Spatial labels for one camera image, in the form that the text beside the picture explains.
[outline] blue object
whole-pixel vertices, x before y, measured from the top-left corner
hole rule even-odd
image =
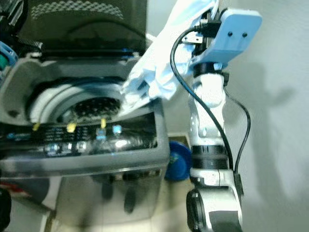
[[[7,59],[9,60],[10,66],[15,65],[18,59],[16,52],[13,49],[11,49],[8,45],[6,45],[4,42],[1,42],[1,41],[0,41],[0,52],[7,57]]]
[[[191,168],[191,151],[184,144],[171,141],[170,161],[165,174],[167,180],[180,181],[189,177]]]

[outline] floor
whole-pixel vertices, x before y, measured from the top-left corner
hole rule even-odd
[[[54,221],[51,232],[188,232],[186,195],[193,188],[190,180],[162,182],[152,218],[118,225],[73,228]]]

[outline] washing machine lid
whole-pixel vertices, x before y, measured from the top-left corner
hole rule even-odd
[[[51,55],[143,54],[146,7],[147,0],[28,0],[19,37]]]

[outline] top-load washing machine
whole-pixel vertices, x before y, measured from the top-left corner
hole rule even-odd
[[[71,225],[151,217],[169,162],[161,101],[118,116],[146,0],[28,0],[0,87],[1,187]]]

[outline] white wall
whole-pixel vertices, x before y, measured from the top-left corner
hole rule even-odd
[[[166,1],[150,2],[158,12],[171,10],[170,5],[158,7]],[[244,231],[308,231],[309,1],[225,0],[221,5],[221,9],[255,9],[263,16],[249,50],[228,68],[227,89],[252,115],[252,131],[240,163]],[[166,18],[157,18],[153,32],[158,33]],[[165,104],[169,132],[188,130],[186,103],[187,94],[181,90]],[[246,119],[230,101],[224,113],[236,156]]]

